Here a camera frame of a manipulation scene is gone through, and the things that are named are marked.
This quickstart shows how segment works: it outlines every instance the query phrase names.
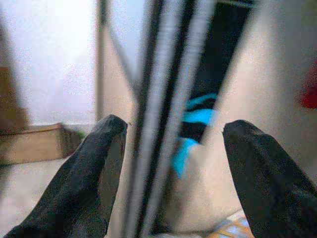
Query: wooden board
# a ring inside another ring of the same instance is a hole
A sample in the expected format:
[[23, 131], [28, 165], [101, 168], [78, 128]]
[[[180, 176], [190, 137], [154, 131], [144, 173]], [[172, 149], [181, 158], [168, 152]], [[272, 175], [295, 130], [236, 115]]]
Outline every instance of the wooden board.
[[81, 142], [80, 135], [62, 124], [0, 134], [0, 164], [18, 164], [65, 158]]
[[9, 68], [0, 67], [0, 131], [20, 131], [26, 125], [26, 110], [18, 105]]

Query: floor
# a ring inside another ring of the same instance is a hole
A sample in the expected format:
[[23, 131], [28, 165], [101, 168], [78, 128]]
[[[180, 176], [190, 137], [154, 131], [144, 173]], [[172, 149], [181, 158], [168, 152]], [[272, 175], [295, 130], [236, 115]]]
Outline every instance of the floor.
[[30, 213], [65, 160], [0, 167], [0, 237]]

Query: brown cardboard box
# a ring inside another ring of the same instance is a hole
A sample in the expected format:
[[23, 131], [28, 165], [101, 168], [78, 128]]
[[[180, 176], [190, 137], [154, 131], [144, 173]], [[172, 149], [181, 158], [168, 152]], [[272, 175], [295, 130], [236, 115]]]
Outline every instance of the brown cardboard box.
[[80, 135], [62, 124], [37, 126], [0, 134], [0, 164], [18, 164], [65, 158], [81, 142]]

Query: red object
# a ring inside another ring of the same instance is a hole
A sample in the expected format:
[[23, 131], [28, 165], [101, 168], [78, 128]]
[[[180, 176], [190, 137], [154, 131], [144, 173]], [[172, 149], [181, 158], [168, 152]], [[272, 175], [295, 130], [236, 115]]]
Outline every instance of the red object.
[[301, 96], [301, 104], [305, 108], [317, 108], [317, 62], [307, 76], [308, 80]]

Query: blue object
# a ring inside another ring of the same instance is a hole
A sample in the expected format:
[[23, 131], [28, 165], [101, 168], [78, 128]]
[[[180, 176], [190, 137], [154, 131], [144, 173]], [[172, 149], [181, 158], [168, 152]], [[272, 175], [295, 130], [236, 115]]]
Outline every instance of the blue object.
[[217, 99], [217, 94], [210, 93], [210, 94], [206, 94], [206, 95], [203, 95], [201, 97], [198, 97], [198, 98], [194, 98], [188, 102], [186, 109], [190, 110], [194, 106], [201, 104], [203, 101], [210, 99], [210, 98]]
[[183, 122], [201, 122], [203, 124], [208, 125], [210, 123], [210, 119], [214, 117], [215, 113], [216, 111], [213, 109], [200, 109], [193, 112], [186, 112], [184, 114]]
[[181, 178], [185, 172], [186, 160], [191, 148], [198, 144], [198, 142], [193, 139], [184, 138], [183, 140], [182, 146], [179, 148], [173, 159], [173, 168], [179, 178]]

